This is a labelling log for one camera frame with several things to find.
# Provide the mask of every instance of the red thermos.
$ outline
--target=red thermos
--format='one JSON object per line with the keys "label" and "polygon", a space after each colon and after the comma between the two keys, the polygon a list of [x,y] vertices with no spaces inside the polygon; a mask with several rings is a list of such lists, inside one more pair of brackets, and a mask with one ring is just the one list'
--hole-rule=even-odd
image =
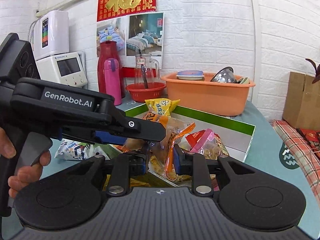
{"label": "red thermos", "polygon": [[125,84],[124,84],[124,78],[123,78],[123,71],[122,71],[121,61],[117,53],[117,43],[115,41],[105,41],[103,43],[100,43],[100,56],[98,60],[98,69],[97,69],[99,92],[106,94],[104,62],[110,58],[115,58],[119,62],[121,97],[124,98]]}

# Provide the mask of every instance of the green circular logo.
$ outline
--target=green circular logo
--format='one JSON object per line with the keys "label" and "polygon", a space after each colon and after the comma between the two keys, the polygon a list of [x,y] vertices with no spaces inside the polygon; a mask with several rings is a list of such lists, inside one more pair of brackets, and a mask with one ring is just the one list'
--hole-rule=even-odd
{"label": "green circular logo", "polygon": [[294,170],[299,168],[299,164],[296,162],[296,159],[291,154],[284,142],[282,143],[282,147],[279,152],[279,159],[282,165],[287,169]]}

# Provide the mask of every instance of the red basket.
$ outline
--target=red basket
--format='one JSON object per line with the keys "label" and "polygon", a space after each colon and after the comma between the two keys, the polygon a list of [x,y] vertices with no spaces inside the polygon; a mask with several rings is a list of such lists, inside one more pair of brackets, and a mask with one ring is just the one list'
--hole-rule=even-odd
{"label": "red basket", "polygon": [[132,99],[139,103],[144,103],[146,99],[160,98],[163,94],[163,90],[166,84],[161,82],[148,83],[149,89],[144,88],[143,83],[131,84],[127,86],[127,89],[132,97]]}

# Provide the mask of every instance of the glass pitcher handle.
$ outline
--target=glass pitcher handle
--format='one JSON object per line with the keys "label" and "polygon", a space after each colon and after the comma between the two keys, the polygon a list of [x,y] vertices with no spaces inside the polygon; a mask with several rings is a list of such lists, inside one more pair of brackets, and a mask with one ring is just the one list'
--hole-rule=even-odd
{"label": "glass pitcher handle", "polygon": [[153,58],[150,59],[150,61],[155,64],[156,78],[159,79],[160,78],[160,65],[159,65],[159,62],[156,59],[153,59]]}

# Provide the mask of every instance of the pink bottle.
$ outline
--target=pink bottle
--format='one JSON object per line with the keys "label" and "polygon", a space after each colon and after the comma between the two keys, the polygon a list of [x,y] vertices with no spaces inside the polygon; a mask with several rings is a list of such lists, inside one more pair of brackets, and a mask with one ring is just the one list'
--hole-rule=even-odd
{"label": "pink bottle", "polygon": [[109,58],[104,62],[103,69],[106,93],[115,98],[115,106],[118,106],[121,104],[119,62],[115,58]]}

